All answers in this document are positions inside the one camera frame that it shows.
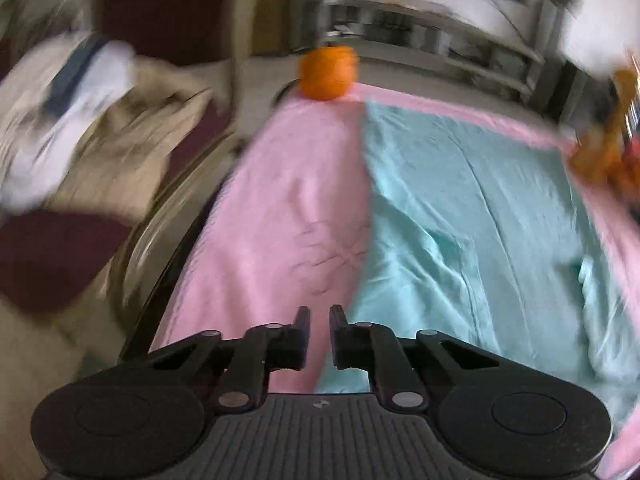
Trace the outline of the teal t-shirt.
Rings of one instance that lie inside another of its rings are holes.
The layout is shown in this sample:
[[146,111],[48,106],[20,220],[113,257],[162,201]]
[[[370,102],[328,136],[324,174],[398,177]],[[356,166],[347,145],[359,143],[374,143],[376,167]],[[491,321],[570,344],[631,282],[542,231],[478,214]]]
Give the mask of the teal t-shirt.
[[575,188],[559,145],[476,110],[331,105],[335,202],[309,289],[400,336],[434,328],[601,399],[639,425],[639,244]]

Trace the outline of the maroon banquet chair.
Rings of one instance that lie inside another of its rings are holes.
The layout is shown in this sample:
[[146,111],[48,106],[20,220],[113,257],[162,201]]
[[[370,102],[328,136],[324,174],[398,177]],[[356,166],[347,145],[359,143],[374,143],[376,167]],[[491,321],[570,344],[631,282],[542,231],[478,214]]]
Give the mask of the maroon banquet chair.
[[1,296],[81,340],[231,150],[254,0],[1,0]]

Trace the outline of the white garment with blue collar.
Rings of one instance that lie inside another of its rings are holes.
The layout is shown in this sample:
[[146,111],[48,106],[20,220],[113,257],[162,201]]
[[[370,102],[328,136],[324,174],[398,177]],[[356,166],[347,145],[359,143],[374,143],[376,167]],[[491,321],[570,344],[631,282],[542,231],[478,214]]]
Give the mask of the white garment with blue collar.
[[134,86],[134,48],[66,32],[1,81],[1,210],[21,214],[60,186],[91,124]]

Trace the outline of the grey tv stand shelf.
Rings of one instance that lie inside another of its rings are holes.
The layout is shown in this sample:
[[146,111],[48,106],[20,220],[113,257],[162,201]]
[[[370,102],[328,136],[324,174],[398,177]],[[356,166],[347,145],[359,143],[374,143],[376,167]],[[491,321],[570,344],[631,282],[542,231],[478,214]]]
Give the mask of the grey tv stand shelf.
[[540,53],[455,18],[428,2],[321,0],[318,39],[363,60],[426,70],[510,100],[534,96]]

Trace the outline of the pink cartoon towel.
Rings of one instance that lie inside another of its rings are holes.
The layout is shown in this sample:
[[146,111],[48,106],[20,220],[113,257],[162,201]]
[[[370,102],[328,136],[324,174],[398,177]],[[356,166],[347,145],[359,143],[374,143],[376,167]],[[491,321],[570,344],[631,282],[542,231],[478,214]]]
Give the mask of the pink cartoon towel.
[[[288,322],[299,307],[311,312],[307,363],[298,373],[280,372],[270,387],[279,392],[358,392],[367,388],[359,370],[336,370],[330,359],[329,310],[308,287],[307,240],[314,226],[330,215],[332,186],[323,183],[319,122],[331,105],[377,102],[412,110],[472,110],[360,84],[343,99],[316,102],[290,96],[250,142],[221,196],[216,200],[153,340],[155,348],[203,330],[242,336],[250,327]],[[605,206],[634,232],[638,226],[608,194],[575,188]],[[347,309],[348,317],[359,321]],[[615,478],[639,463],[639,425],[618,434],[602,460],[603,478]]]

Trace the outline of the beige jacket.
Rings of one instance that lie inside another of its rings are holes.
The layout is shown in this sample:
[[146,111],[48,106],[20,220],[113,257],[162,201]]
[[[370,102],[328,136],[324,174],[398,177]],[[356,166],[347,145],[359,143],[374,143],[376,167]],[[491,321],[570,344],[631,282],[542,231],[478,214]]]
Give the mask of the beige jacket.
[[152,207],[171,152],[202,119],[204,82],[160,60],[134,59],[134,86],[84,133],[44,208],[136,223]]

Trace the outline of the bumpy orange citrus fruit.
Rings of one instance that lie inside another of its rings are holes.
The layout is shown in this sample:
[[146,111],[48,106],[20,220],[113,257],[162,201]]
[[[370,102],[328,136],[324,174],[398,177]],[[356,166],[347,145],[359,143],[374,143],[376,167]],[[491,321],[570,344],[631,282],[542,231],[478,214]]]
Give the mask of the bumpy orange citrus fruit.
[[359,58],[351,47],[327,46],[305,54],[299,64],[302,95],[332,101],[347,94],[358,80]]

